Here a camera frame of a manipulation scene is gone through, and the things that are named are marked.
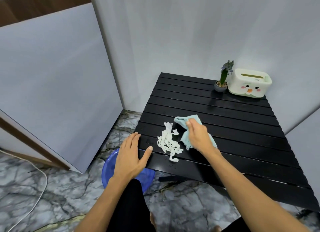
black slatted table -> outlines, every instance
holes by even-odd
[[[186,150],[184,133],[174,117],[197,114],[213,136],[222,155],[272,199],[319,211],[317,200],[266,97],[236,96],[227,90],[213,91],[214,80],[161,73],[136,131],[141,133],[139,149],[153,146],[150,169],[187,179],[222,184],[208,161],[195,149]],[[164,122],[174,123],[174,139],[184,149],[169,161],[157,145]],[[139,151],[141,158],[144,151]]]

marble floor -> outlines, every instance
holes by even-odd
[[[85,174],[37,164],[48,176],[48,187],[34,211],[12,231],[73,231],[103,191],[104,161],[134,131],[140,115],[122,112]],[[240,216],[233,202],[221,195],[224,190],[195,181],[158,182],[158,177],[166,175],[156,172],[145,193],[159,232],[210,231],[217,224],[225,228]],[[28,162],[0,153],[0,231],[8,231],[32,208],[44,183],[43,174]],[[311,231],[320,231],[319,214],[281,205]]]

white tissue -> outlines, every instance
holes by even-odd
[[[171,133],[172,123],[164,123],[165,130],[162,131],[162,136],[158,137],[157,144],[163,150],[164,153],[170,151],[169,160],[178,162],[178,158],[173,158],[175,154],[180,154],[183,149],[180,149],[180,145],[177,141],[172,140],[172,135],[178,135],[178,131],[175,129]]]

hand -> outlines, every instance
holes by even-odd
[[[146,167],[147,161],[152,153],[153,147],[150,146],[144,152],[141,160],[138,158],[138,132],[130,134],[120,146],[120,150],[115,162],[113,177],[127,179],[127,182],[135,178]]]
[[[194,148],[204,156],[207,152],[212,151],[221,155],[220,150],[212,145],[206,126],[199,124],[194,118],[190,118],[186,125],[189,129],[190,143]]]

white tissue box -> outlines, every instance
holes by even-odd
[[[228,89],[235,95],[261,98],[271,84],[272,80],[267,73],[235,69],[228,81]]]

